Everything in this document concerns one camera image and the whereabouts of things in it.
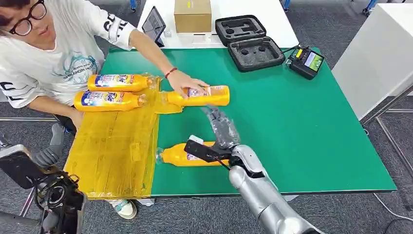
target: detergent bottle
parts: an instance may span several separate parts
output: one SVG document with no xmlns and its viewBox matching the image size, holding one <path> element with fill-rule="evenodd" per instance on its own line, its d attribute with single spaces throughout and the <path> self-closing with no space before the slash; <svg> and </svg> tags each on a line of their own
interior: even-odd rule
<svg viewBox="0 0 413 234">
<path fill-rule="evenodd" d="M 184 151 L 186 143 L 177 144 L 169 149 L 158 148 L 156 161 L 170 163 L 178 167 L 201 167 L 201 166 L 221 166 L 219 162 L 205 162 L 202 159 L 188 154 Z M 206 146 L 214 145 L 213 141 L 203 143 Z M 222 163 L 228 165 L 228 159 L 222 160 Z"/>
<path fill-rule="evenodd" d="M 145 102 L 146 95 L 125 92 L 85 91 L 75 95 L 75 107 L 83 112 L 128 111 Z"/>
<path fill-rule="evenodd" d="M 199 93 L 195 89 L 185 88 L 184 92 L 188 95 L 184 99 L 179 93 L 172 91 L 166 92 L 164 100 L 178 106 L 226 106 L 229 103 L 229 87 L 226 85 L 205 87 L 205 94 Z"/>
<path fill-rule="evenodd" d="M 88 79 L 90 91 L 139 92 L 156 87 L 157 77 L 151 75 L 91 75 Z"/>
</svg>

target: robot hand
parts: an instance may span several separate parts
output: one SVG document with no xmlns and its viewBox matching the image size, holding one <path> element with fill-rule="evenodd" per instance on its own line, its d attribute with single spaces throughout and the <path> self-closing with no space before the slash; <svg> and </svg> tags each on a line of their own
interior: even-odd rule
<svg viewBox="0 0 413 234">
<path fill-rule="evenodd" d="M 226 150 L 240 144 L 238 131 L 224 112 L 215 106 L 208 106 L 202 108 L 202 110 L 208 117 L 217 138 L 214 144 L 215 148 Z"/>
</svg>

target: wristband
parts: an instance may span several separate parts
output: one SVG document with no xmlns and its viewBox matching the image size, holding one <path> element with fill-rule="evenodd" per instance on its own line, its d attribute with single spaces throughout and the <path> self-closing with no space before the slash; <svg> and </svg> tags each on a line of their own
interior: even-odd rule
<svg viewBox="0 0 413 234">
<path fill-rule="evenodd" d="M 168 76 L 169 76 L 173 71 L 176 71 L 176 70 L 178 70 L 178 68 L 176 68 L 176 67 L 172 68 L 172 69 L 165 75 L 165 79 L 168 79 Z"/>
</svg>

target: green tabletop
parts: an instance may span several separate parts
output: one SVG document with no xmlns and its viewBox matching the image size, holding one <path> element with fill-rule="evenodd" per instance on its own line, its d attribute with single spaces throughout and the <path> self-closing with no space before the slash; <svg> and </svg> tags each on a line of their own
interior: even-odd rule
<svg viewBox="0 0 413 234">
<path fill-rule="evenodd" d="M 306 80 L 285 65 L 241 73 L 226 49 L 163 51 L 193 78 L 230 87 L 230 104 L 221 109 L 283 194 L 396 189 L 326 62 Z M 162 75 L 136 51 L 112 50 L 102 69 L 103 74 L 143 72 Z M 161 87 L 171 90 L 166 81 Z M 186 142 L 190 135 L 214 140 L 199 107 L 160 116 L 158 147 Z M 153 197 L 236 193 L 223 167 L 157 164 L 154 169 Z"/>
</svg>

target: gray carpet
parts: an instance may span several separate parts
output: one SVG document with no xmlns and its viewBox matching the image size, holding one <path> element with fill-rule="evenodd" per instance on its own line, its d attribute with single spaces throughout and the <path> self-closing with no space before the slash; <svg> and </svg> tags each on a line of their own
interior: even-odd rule
<svg viewBox="0 0 413 234">
<path fill-rule="evenodd" d="M 311 1 L 291 3 L 287 16 L 303 44 L 319 47 L 332 68 L 346 46 L 365 21 L 360 14 L 367 1 L 347 0 Z M 138 22 L 139 14 L 130 14 L 128 1 L 116 4 L 101 4 L 104 9 L 117 13 L 123 19 Z M 109 44 L 98 41 L 107 52 Z M 398 108 L 412 108 L 413 97 L 406 98 Z M 44 116 L 23 108 L 15 110 L 6 103 L 0 103 L 0 116 L 37 117 Z M 386 114 L 383 122 L 389 128 L 400 147 L 413 163 L 413 115 Z M 15 143 L 25 144 L 33 151 L 44 148 L 50 140 L 50 123 L 21 124 L 1 123 L 0 133 L 7 133 Z M 383 201 L 396 213 L 413 217 L 413 179 L 410 178 L 396 152 L 376 122 L 368 125 L 370 139 L 383 160 L 398 191 L 380 194 Z M 65 136 L 65 155 L 73 141 Z M 0 210 L 19 213 L 29 191 L 18 188 L 3 172 L 0 172 Z M 310 222 L 330 234 L 380 234 L 393 220 L 371 194 L 347 195 L 303 195 L 292 205 Z M 91 201 L 85 215 L 85 234 L 262 234 L 263 230 L 254 220 L 246 204 L 239 197 L 201 199 L 158 199 L 151 207 L 138 205 L 139 214 L 134 220 L 121 219 L 104 201 Z M 29 216 L 36 217 L 36 207 Z M 0 224 L 0 234 L 35 233 L 35 230 L 21 225 Z M 413 233 L 413 225 L 398 222 L 390 234 Z"/>
</svg>

